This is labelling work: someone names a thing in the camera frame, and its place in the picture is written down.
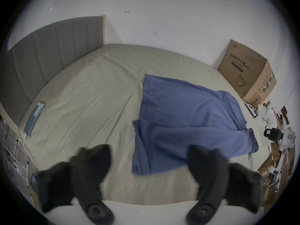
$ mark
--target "mask illustration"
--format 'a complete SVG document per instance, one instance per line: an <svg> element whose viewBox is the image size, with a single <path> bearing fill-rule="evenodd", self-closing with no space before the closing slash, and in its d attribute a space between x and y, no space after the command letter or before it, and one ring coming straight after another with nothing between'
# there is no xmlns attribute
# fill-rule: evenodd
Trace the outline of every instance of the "mask illustration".
<svg viewBox="0 0 300 225"><path fill-rule="evenodd" d="M243 87L245 86L247 83L244 81L242 74L238 75L237 79L236 79L236 83L235 83L238 87Z"/></svg>

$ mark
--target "white wall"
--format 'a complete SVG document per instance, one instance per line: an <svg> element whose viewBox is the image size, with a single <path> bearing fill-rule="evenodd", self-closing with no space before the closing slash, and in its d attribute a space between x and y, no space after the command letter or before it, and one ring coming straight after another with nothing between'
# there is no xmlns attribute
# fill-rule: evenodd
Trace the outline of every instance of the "white wall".
<svg viewBox="0 0 300 225"><path fill-rule="evenodd" d="M277 111L296 83L300 64L296 44L269 0L32 0L15 25L9 48L47 24L100 14L108 20L106 43L163 48L215 68L230 39L254 49L273 68L277 85L269 99ZM289 117L298 115L298 108L291 105L298 94L294 92L287 104ZM292 128L298 131L299 123L293 121Z"/></svg>

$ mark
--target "mark on wall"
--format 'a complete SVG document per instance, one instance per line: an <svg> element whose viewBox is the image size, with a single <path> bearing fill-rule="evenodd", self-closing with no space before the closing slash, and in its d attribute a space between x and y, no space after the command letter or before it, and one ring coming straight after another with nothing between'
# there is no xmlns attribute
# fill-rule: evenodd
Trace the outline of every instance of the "mark on wall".
<svg viewBox="0 0 300 225"><path fill-rule="evenodd" d="M56 6L56 4L57 4L57 0L55 0L55 2L53 2L53 3L51 4L50 10L54 9L54 7Z"/></svg>

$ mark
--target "bed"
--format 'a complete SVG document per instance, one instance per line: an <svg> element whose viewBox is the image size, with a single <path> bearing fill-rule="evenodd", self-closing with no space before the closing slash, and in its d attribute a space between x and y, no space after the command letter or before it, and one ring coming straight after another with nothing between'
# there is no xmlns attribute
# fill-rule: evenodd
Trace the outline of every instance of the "bed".
<svg viewBox="0 0 300 225"><path fill-rule="evenodd" d="M145 74L185 80L230 92L253 128L259 151L230 159L256 171L269 156L259 128L232 86L214 68L192 58L146 46L105 44L76 60L38 93L19 126L24 127L37 102L46 104L25 151L39 170L68 161L78 148L110 144L113 163L101 184L104 200L162 205L194 200L197 184L187 167L151 176L132 174L135 132Z"/></svg>

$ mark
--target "metal rack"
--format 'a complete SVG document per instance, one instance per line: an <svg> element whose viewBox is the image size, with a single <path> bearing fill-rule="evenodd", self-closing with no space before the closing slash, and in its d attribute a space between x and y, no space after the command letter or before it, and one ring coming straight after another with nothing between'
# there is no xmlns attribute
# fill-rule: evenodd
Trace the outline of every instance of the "metal rack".
<svg viewBox="0 0 300 225"><path fill-rule="evenodd" d="M29 162L27 161L26 166L23 166L20 163L20 161L17 160L18 140L17 140L16 136L14 136L14 134L12 134L10 132L9 126L5 126L4 122L0 121L0 129L4 132L4 139L0 140L0 144L1 144L1 148L4 148L5 160L6 160L5 163L7 166L7 170L10 171L9 167L11 167L14 170L17 185L19 185L18 177L17 177L17 174L19 174L22 179L26 180L27 188L29 188L29 179L28 179ZM20 170L18 168L23 169L26 173L26 176L24 174L20 173ZM24 197L29 199L33 204L33 200L32 200L31 196L28 197L23 192L21 192L21 193Z"/></svg>

